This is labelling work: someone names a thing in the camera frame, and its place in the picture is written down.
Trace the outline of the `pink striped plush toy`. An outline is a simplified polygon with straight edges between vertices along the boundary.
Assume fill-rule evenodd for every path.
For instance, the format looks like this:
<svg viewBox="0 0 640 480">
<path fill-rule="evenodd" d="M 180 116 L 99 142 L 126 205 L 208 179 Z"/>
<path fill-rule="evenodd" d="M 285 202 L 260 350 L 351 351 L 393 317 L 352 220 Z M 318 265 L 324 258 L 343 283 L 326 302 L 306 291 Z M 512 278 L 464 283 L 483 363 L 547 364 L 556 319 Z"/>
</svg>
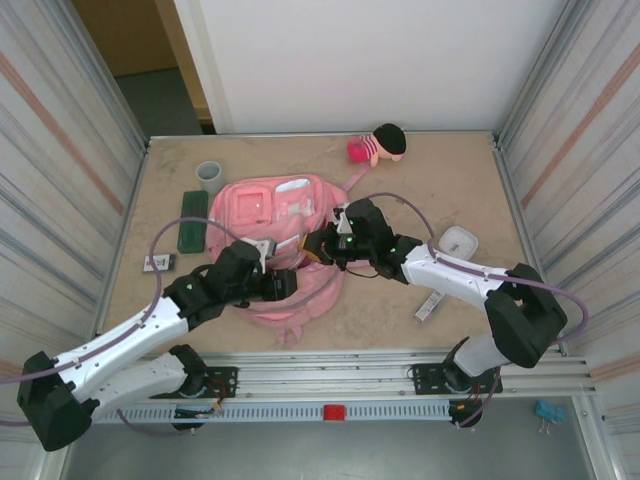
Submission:
<svg viewBox="0 0 640 480">
<path fill-rule="evenodd" d="M 351 138 L 347 142 L 348 159 L 357 164 L 376 167 L 380 160 L 398 162 L 407 150 L 404 131 L 395 124 L 385 123 L 372 133 Z"/>
</svg>

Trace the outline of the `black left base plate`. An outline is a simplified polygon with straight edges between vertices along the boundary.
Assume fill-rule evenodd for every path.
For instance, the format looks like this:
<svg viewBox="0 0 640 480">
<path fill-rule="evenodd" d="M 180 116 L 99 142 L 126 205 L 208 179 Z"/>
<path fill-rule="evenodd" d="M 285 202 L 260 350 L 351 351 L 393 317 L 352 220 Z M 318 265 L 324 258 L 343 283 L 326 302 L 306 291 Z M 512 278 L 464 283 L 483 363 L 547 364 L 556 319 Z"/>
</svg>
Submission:
<svg viewBox="0 0 640 480">
<path fill-rule="evenodd" d="M 233 366 L 211 367 L 194 375 L 194 390 L 176 390 L 152 396 L 152 399 L 214 399 L 234 398 L 238 386 L 239 369 Z"/>
</svg>

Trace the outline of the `aluminium mounting rail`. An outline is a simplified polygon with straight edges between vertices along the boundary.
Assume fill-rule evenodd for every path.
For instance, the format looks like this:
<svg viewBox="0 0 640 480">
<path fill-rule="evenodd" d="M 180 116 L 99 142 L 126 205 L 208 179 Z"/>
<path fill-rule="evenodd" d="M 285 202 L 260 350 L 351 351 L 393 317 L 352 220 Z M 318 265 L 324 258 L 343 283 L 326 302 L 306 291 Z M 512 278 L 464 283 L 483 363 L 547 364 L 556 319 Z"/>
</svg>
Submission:
<svg viewBox="0 0 640 480">
<path fill-rule="evenodd" d="M 369 349 L 203 354 L 210 366 L 239 369 L 243 401 L 394 399 L 415 394 L 410 367 L 439 363 L 443 349 Z M 547 352 L 533 369 L 501 369 L 503 398 L 593 396 L 586 361 Z"/>
</svg>

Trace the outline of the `pink backpack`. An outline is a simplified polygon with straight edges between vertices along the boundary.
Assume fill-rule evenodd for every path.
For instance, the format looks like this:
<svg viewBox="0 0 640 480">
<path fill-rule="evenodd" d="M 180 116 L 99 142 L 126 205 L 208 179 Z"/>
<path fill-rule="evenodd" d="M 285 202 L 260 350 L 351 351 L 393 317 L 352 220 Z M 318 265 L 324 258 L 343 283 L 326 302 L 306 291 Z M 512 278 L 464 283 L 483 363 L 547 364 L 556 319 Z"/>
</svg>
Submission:
<svg viewBox="0 0 640 480">
<path fill-rule="evenodd" d="M 279 342 L 302 337 L 303 325 L 329 311 L 337 302 L 344 273 L 335 266 L 314 263 L 298 246 L 303 237 L 333 220 L 333 209 L 348 201 L 349 190 L 370 167 L 361 167 L 342 186 L 313 174 L 261 177 L 226 185 L 215 197 L 208 218 L 206 247 L 212 259 L 236 237 L 275 241 L 275 254 L 267 261 L 274 269 L 296 273 L 297 291 L 276 302 L 253 302 L 245 315 L 274 329 Z"/>
</svg>

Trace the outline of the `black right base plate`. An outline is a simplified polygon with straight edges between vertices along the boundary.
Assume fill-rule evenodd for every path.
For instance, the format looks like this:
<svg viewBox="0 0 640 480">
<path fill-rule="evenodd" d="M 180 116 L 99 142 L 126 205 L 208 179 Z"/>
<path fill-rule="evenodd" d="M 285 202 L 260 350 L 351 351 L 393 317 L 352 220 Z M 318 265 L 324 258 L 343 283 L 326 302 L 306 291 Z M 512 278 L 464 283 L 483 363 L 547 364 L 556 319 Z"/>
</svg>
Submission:
<svg viewBox="0 0 640 480">
<path fill-rule="evenodd" d="M 470 377 L 454 363 L 419 363 L 409 368 L 409 379 L 416 395 L 488 394 L 503 391 L 497 378 L 497 370 L 490 369 L 476 377 Z"/>
</svg>

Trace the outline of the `dark green rectangular block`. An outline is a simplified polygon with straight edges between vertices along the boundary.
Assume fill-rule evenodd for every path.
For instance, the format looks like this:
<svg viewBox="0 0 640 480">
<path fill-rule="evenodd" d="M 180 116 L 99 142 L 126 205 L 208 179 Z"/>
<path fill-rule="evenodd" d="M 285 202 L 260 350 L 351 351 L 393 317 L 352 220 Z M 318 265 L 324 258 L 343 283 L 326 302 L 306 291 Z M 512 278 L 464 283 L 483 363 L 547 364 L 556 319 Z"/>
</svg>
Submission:
<svg viewBox="0 0 640 480">
<path fill-rule="evenodd" d="M 209 195 L 204 190 L 187 191 L 183 194 L 181 214 L 187 221 L 179 226 L 177 250 L 181 254 L 203 253 L 205 250 L 206 224 L 195 218 L 207 217 Z"/>
</svg>

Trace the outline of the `wooden door frame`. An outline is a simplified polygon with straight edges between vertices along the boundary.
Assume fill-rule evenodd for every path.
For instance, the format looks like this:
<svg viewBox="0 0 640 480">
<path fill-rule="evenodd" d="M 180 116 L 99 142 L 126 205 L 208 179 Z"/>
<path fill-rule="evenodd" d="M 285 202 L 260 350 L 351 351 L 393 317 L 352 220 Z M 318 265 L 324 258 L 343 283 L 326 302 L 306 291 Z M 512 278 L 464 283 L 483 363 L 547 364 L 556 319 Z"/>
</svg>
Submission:
<svg viewBox="0 0 640 480">
<path fill-rule="evenodd" d="M 214 135 L 215 125 L 189 50 L 175 0 L 154 0 L 154 3 L 203 133 Z"/>
</svg>

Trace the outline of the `blue clip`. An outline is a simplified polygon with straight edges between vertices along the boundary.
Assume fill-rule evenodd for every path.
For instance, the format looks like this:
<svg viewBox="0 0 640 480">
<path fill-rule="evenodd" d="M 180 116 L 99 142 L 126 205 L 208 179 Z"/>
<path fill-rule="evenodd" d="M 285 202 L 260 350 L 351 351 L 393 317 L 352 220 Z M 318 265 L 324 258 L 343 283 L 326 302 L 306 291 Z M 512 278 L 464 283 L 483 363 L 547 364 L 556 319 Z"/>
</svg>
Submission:
<svg viewBox="0 0 640 480">
<path fill-rule="evenodd" d="M 566 420 L 565 411 L 562 407 L 545 400 L 537 401 L 535 414 L 547 423 L 556 425 L 563 424 Z"/>
</svg>

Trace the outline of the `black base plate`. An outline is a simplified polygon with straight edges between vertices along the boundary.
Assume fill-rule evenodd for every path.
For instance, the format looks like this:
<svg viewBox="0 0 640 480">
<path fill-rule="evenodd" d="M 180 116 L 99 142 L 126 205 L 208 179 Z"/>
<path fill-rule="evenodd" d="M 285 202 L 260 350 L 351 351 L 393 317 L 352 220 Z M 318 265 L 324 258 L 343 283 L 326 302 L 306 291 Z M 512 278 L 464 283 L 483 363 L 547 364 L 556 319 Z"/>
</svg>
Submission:
<svg viewBox="0 0 640 480">
<path fill-rule="evenodd" d="M 476 377 L 470 377 L 454 363 L 419 363 L 409 368 L 409 379 L 416 395 L 488 394 L 503 391 L 497 378 L 497 370 L 490 369 Z"/>
<path fill-rule="evenodd" d="M 239 369 L 233 366 L 211 367 L 194 375 L 194 390 L 176 390 L 152 396 L 152 399 L 214 399 L 234 398 L 238 386 Z"/>
</svg>

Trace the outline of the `grey plastic cup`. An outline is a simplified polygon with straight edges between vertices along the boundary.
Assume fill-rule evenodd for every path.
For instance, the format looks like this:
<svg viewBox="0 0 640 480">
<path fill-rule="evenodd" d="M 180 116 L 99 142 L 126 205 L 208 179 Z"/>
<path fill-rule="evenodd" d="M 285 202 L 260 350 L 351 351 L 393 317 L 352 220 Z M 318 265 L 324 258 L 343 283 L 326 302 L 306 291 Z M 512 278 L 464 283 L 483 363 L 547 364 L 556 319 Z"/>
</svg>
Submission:
<svg viewBox="0 0 640 480">
<path fill-rule="evenodd" d="M 225 173 L 216 161 L 206 161 L 196 168 L 196 177 L 201 189 L 211 196 L 216 196 L 226 185 Z"/>
</svg>

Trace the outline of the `small black white box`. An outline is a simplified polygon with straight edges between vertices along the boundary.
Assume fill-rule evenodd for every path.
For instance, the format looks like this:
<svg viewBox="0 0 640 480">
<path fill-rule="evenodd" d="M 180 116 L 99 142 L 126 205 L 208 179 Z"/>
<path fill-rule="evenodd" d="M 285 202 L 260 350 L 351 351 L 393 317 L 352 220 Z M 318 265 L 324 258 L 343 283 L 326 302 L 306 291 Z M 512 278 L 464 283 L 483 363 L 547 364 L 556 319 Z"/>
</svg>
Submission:
<svg viewBox="0 0 640 480">
<path fill-rule="evenodd" d="M 159 254 L 150 257 L 146 255 L 144 258 L 143 272 L 152 273 L 154 269 L 159 272 L 168 272 L 175 269 L 176 255 L 175 254 Z"/>
</svg>

